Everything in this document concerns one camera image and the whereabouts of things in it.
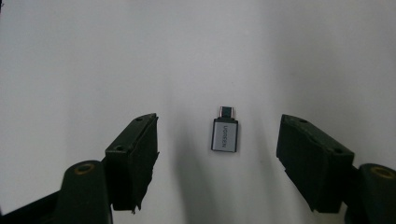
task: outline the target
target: usb-c adapter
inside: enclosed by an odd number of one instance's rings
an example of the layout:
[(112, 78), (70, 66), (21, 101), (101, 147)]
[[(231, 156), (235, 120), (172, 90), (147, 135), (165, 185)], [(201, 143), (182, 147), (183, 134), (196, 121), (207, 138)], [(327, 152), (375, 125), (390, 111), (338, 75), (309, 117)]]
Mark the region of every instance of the usb-c adapter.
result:
[(220, 116), (213, 122), (212, 150), (236, 152), (238, 120), (233, 118), (233, 108), (222, 106)]

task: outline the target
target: white background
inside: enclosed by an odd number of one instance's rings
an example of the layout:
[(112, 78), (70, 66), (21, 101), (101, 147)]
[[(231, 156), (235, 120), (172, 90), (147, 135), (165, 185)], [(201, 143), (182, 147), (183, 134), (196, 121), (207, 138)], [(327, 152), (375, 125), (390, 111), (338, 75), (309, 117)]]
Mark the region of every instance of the white background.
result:
[[(308, 119), (396, 168), (392, 0), (4, 0), (0, 16), (0, 205), (60, 188), (156, 112), (154, 177), (119, 223), (343, 223), (311, 213), (276, 158), (282, 114)], [(235, 154), (210, 150), (221, 105)]]

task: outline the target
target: white surface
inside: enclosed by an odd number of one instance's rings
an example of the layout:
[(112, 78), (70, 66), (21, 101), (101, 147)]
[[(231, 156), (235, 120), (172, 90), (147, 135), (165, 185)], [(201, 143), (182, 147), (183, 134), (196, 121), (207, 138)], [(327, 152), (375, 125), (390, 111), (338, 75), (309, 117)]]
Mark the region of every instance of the white surface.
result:
[[(135, 216), (115, 223), (343, 223), (312, 214), (276, 158), (282, 113), (396, 168), (391, 0), (22, 1), (0, 16), (0, 205), (59, 189), (156, 112), (160, 158)], [(235, 108), (236, 154), (212, 152)]]

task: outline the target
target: usb adapter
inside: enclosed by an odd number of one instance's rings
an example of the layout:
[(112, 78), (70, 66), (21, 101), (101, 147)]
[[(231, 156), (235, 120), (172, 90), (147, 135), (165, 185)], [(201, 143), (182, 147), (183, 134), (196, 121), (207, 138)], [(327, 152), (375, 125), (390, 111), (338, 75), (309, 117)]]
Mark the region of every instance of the usb adapter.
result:
[(212, 150), (236, 152), (238, 120), (233, 118), (233, 108), (222, 106), (220, 116), (213, 122)]

